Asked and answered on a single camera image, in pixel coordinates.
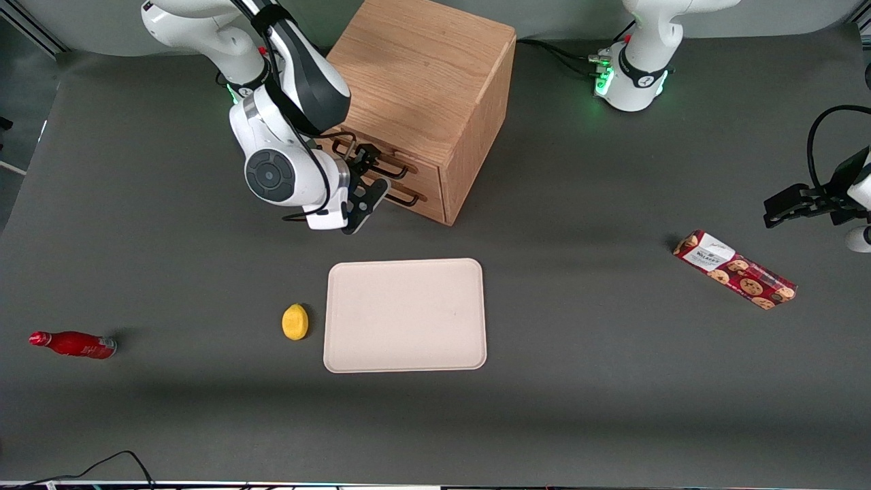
drawer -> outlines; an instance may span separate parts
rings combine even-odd
[[[338,148],[342,153],[348,149],[344,143],[347,143],[347,141],[342,141]],[[401,153],[398,154],[399,156],[393,156],[390,153],[383,153],[378,159],[378,167],[388,174],[400,174],[403,172],[403,169],[407,169],[401,178],[391,178],[387,175],[370,171],[363,176],[363,180],[367,184],[371,184],[374,179],[378,178],[389,180],[391,187],[389,195],[392,198],[407,203],[413,201],[414,204],[406,206],[393,200],[386,201],[393,202],[397,206],[407,208],[409,211],[414,211],[429,219],[444,223],[442,186],[439,180],[438,169],[430,164],[411,160]]]

wooden box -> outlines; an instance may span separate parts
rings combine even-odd
[[[327,59],[351,89],[339,126],[382,151],[393,201],[452,225],[505,120],[514,28],[429,0],[366,0]]]

red cookie package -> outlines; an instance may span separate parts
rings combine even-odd
[[[687,236],[674,249],[674,254],[763,310],[795,297],[795,284],[738,255],[700,229]]]

gray tabletop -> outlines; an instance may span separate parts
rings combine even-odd
[[[159,480],[871,486],[871,257],[826,218],[762,222],[764,199],[807,180],[814,117],[871,102],[858,33],[692,40],[674,64],[626,114],[519,47],[456,225],[385,205],[347,237],[249,193],[204,58],[67,58],[0,242],[0,477],[127,448]],[[868,143],[862,118],[820,130],[824,176]],[[696,228],[797,299],[763,311],[675,259]],[[487,364],[327,372],[330,268],[442,257],[483,265]],[[281,335],[291,303],[313,317],[303,342]],[[33,330],[121,348],[60,357]]]

green led light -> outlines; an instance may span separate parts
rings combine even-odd
[[[665,86],[665,79],[666,79],[666,78],[668,78],[668,70],[666,70],[665,73],[662,74],[662,81],[659,82],[659,88],[656,89],[656,94],[657,94],[657,95],[659,95],[660,93],[662,93],[662,88]]]
[[[236,92],[233,92],[233,89],[230,88],[230,84],[227,84],[227,85],[226,85],[226,89],[227,89],[228,92],[230,92],[230,97],[233,98],[233,105],[238,104],[238,103],[239,103],[239,100],[236,99]]]
[[[611,81],[614,79],[614,69],[608,67],[605,73],[599,75],[599,81],[596,83],[596,93],[604,97],[611,87]]]

